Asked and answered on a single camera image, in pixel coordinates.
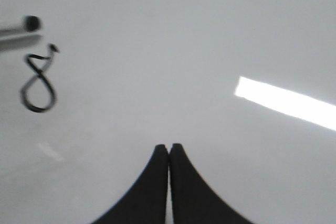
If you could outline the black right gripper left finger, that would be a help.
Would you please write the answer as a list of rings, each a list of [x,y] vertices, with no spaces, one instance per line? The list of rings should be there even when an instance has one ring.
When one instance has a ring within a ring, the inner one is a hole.
[[[134,184],[94,223],[165,223],[168,167],[165,145],[156,145]]]

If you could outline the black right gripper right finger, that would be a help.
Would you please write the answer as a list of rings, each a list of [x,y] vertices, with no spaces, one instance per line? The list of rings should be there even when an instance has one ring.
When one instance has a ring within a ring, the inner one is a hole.
[[[209,187],[182,144],[172,145],[169,159],[174,223],[251,223]]]

